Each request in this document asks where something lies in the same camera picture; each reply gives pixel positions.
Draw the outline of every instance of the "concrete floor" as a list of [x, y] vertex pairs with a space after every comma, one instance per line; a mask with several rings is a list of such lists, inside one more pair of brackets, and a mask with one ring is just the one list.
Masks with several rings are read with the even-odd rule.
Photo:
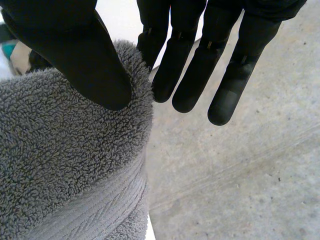
[[232, 31], [188, 114], [154, 104], [147, 149], [157, 240], [320, 240], [320, 2], [266, 47], [231, 121], [207, 110], [237, 41]]

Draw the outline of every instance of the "teal object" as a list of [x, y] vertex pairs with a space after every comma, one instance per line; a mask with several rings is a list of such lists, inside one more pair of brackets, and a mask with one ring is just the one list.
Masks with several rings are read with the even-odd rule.
[[10, 60], [11, 54], [12, 54], [12, 52], [14, 51], [16, 45], [17, 45], [17, 43], [12, 43], [12, 42], [10, 42], [10, 43], [3, 43], [3, 44], [2, 44], [1, 48], [2, 48], [2, 51], [3, 51], [3, 53], [4, 53], [4, 55], [5, 55], [5, 57], [6, 57], [7, 59]]

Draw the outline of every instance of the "gray towel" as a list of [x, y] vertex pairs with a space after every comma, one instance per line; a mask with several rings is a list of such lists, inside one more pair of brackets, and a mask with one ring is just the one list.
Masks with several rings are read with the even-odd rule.
[[55, 69], [0, 82], [0, 239], [145, 239], [148, 69], [114, 43], [133, 99], [109, 111]]

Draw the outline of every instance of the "robotic hand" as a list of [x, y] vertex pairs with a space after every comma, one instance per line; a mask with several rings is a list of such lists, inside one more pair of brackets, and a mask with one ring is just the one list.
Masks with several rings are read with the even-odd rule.
[[172, 95], [205, 9], [199, 47], [172, 99], [173, 107], [181, 113], [193, 109], [244, 9], [237, 44], [208, 110], [211, 123], [226, 124], [265, 46], [277, 34], [281, 22], [295, 17], [306, 1], [208, 0], [206, 5], [206, 0], [137, 0], [143, 24], [137, 47], [151, 68], [166, 41], [171, 9], [172, 35], [152, 83], [155, 101], [164, 103]]
[[86, 98], [110, 110], [131, 100], [131, 84], [97, 0], [0, 0], [12, 33], [62, 72]]

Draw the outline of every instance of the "black robotic finger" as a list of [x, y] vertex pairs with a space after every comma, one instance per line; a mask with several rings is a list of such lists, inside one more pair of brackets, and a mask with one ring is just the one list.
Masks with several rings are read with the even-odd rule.
[[173, 96], [172, 105], [178, 112], [187, 113], [197, 103], [242, 11], [236, 5], [226, 9], [217, 3], [209, 1], [207, 4], [199, 47]]
[[244, 14], [239, 39], [208, 110], [211, 123], [222, 126], [231, 119], [262, 51], [277, 34], [280, 24]]
[[166, 102], [175, 89], [194, 44], [205, 6], [206, 0], [175, 0], [171, 4], [172, 35], [152, 83], [154, 99], [158, 103]]
[[86, 22], [67, 29], [34, 28], [36, 19], [32, 27], [25, 27], [6, 10], [2, 15], [13, 34], [62, 72], [80, 94], [107, 109], [120, 110], [131, 100], [130, 79], [94, 7]]
[[138, 37], [137, 48], [152, 69], [160, 50], [166, 42], [169, 27], [169, 0], [137, 0], [143, 32]]

